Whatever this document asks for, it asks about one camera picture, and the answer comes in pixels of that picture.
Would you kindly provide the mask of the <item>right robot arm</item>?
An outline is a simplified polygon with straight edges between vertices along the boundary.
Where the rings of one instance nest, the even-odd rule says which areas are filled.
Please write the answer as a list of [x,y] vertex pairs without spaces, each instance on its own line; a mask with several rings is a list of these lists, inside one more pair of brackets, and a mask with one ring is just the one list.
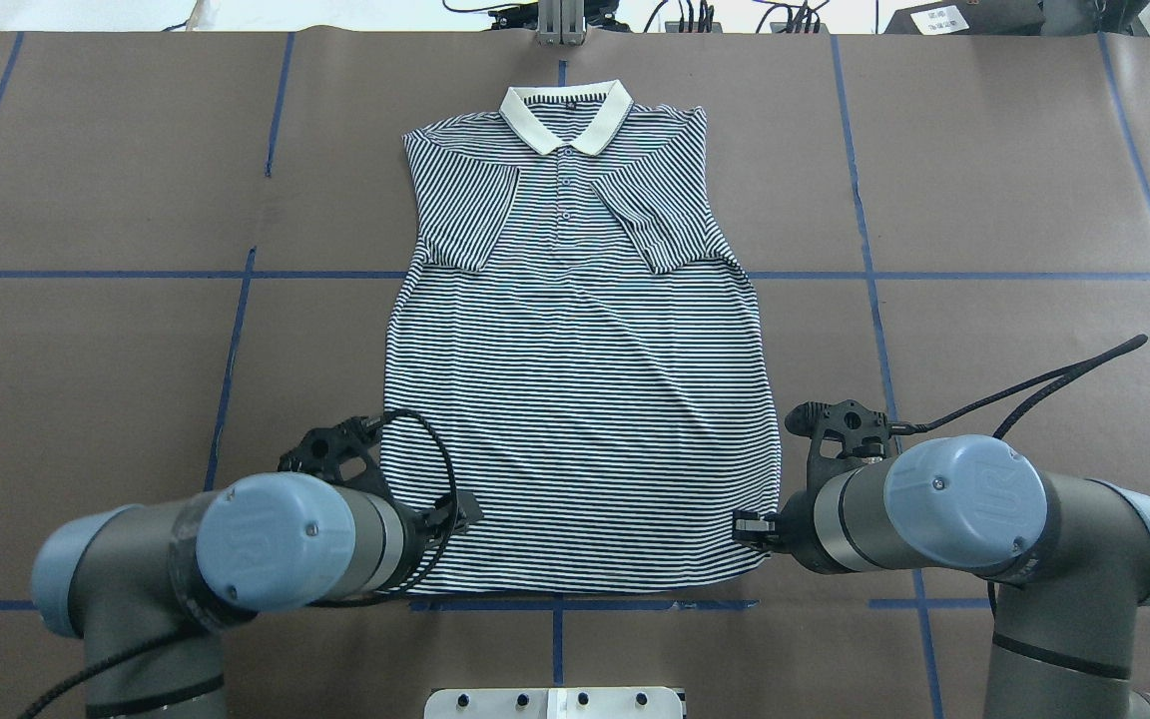
[[958,569],[995,587],[986,718],[1150,718],[1133,686],[1150,496],[1040,471],[1000,438],[931,438],[827,469],[733,537],[820,574]]

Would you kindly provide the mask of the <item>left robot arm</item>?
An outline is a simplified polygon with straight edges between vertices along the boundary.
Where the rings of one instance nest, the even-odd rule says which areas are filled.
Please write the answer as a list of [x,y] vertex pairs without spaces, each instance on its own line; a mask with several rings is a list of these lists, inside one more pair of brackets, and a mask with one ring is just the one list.
[[457,488],[417,510],[270,472],[69,520],[38,550],[29,592],[49,632],[82,642],[84,665],[23,716],[86,684],[89,718],[223,718],[221,634],[275,611],[393,599],[482,517]]

